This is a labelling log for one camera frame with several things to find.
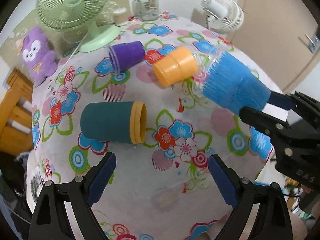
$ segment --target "green fan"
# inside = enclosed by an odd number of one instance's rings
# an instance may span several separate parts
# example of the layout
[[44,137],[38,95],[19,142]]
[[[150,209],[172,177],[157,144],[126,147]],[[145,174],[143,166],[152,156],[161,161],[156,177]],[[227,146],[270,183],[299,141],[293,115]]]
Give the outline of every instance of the green fan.
[[81,25],[89,27],[88,35],[80,45],[80,52],[89,52],[110,43],[120,34],[115,25],[97,27],[95,17],[108,0],[38,0],[40,21],[48,28],[67,31]]

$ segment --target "glass jar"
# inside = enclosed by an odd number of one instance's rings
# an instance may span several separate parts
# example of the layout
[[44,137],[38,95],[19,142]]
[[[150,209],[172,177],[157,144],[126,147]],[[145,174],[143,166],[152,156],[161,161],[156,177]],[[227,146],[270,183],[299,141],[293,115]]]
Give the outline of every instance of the glass jar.
[[154,21],[159,17],[159,0],[134,0],[132,8],[142,21]]

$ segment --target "fan stand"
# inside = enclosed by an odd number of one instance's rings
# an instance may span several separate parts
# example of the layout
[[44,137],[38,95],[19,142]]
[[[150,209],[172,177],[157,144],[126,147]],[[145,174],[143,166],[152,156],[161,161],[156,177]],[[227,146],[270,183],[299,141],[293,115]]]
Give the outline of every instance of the fan stand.
[[90,52],[99,49],[113,41],[120,34],[120,31],[118,26],[111,24],[98,27],[96,21],[93,20],[79,51]]

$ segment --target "table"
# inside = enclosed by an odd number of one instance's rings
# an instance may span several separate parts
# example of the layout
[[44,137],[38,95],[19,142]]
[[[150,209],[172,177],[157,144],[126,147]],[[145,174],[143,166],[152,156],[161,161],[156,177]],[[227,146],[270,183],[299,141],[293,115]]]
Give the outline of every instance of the table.
[[[76,54],[64,68],[68,57],[62,58],[57,72],[34,89],[32,132],[41,179],[32,185],[32,198],[45,181],[70,182],[111,151],[116,170],[92,207],[109,239],[196,239],[230,210],[209,174],[208,157],[217,153],[240,177],[254,180],[273,147],[270,138],[239,117],[197,97],[192,79],[161,87],[152,64],[184,43],[203,54],[224,44],[267,87],[280,89],[222,37],[168,12],[153,22],[129,18],[113,44],[131,41],[143,43],[145,60],[120,75],[108,67],[108,50],[101,48]],[[81,133],[87,104],[135,100],[148,112],[143,144],[100,142]],[[267,111],[279,114],[269,106]],[[82,239],[70,206],[67,211],[76,238]]]

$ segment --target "purple cup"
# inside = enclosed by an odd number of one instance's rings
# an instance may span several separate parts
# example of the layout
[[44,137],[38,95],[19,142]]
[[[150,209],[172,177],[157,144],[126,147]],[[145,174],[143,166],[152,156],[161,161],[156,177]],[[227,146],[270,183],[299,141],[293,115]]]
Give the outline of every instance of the purple cup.
[[144,59],[145,51],[140,41],[109,46],[109,55],[117,74]]

